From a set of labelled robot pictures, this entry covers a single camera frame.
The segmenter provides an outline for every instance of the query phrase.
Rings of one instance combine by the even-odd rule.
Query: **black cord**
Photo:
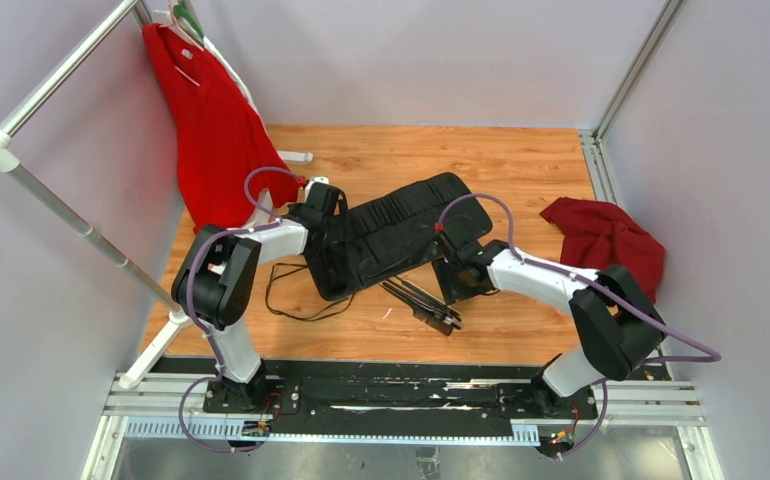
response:
[[[279,276],[276,275],[276,269],[277,267],[297,267],[294,270],[291,270],[290,272],[285,272]],[[350,308],[350,305],[353,303],[353,299],[356,297],[356,294],[353,293],[349,297],[344,297],[340,300],[335,300],[334,302],[330,303],[329,305],[326,305],[325,307],[321,308],[320,311],[315,313],[314,315],[308,316],[308,317],[298,317],[296,315],[292,315],[288,312],[283,312],[282,310],[277,310],[270,306],[270,289],[273,287],[273,282],[276,280],[279,280],[281,278],[285,278],[289,275],[293,275],[297,272],[301,272],[303,270],[308,270],[308,265],[300,265],[296,263],[276,263],[273,265],[273,268],[270,270],[270,280],[267,281],[267,289],[264,291],[264,305],[267,307],[267,310],[274,314],[274,315],[282,315],[283,317],[293,318],[294,320],[299,320],[301,322],[316,322],[318,320],[324,320],[329,317],[334,317],[335,315],[338,315],[339,313],[344,313],[347,311],[348,308]],[[326,310],[329,310],[330,308],[340,305],[342,303],[346,302],[347,304],[342,308],[341,310],[338,310],[337,312],[328,313],[326,315],[320,316],[323,312]]]

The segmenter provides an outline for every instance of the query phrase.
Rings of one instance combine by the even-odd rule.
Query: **wooden surface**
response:
[[[593,198],[579,138],[571,129],[277,126],[268,131],[279,150],[313,152],[311,165],[292,170],[327,175],[346,192],[351,207],[413,181],[454,172],[473,192],[506,202],[517,222],[517,246],[551,260],[559,259],[563,237],[538,213],[561,196]],[[505,239],[502,210],[482,203],[494,221],[482,243]],[[192,228],[186,212],[164,275],[167,289],[193,242]],[[302,257],[280,261],[305,263]],[[416,320],[378,286],[360,292],[338,316],[303,323],[267,311],[269,274],[270,265],[259,268],[246,312],[253,343],[264,357],[540,365],[577,344],[569,317],[510,293],[458,303],[465,326],[450,337]],[[440,298],[430,265],[405,278]],[[305,271],[278,281],[271,293],[271,306],[299,316],[326,304]],[[167,321],[166,314],[156,304],[144,347]],[[186,329],[168,353],[210,355],[200,333]]]

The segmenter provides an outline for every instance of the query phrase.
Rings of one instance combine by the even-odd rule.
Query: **folded red cloth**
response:
[[[179,190],[194,232],[209,223],[243,225],[254,210],[244,194],[246,176],[267,165],[287,168],[285,163],[258,113],[210,52],[158,24],[145,26],[143,37],[176,123]],[[250,182],[254,198],[263,189],[279,207],[296,201],[299,186],[288,175],[264,172]]]
[[[561,262],[574,267],[629,269],[651,302],[665,268],[665,247],[613,203],[562,197],[541,212],[565,235]]]

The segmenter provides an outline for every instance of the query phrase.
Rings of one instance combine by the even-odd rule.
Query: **gray wall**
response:
[[[664,0],[194,3],[270,123],[592,127]]]
[[[113,8],[0,1],[0,120]],[[13,151],[160,277],[176,227],[175,133],[130,17]],[[0,478],[77,478],[150,297],[0,174]]]
[[[662,315],[724,355],[677,370],[726,478],[770,478],[770,2],[687,2],[606,146],[668,251]]]

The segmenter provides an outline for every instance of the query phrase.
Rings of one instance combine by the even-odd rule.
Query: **gray floor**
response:
[[[126,440],[115,478],[190,479],[690,479],[671,427],[604,430],[564,462],[529,447],[267,443],[249,454],[210,453],[186,440]]]

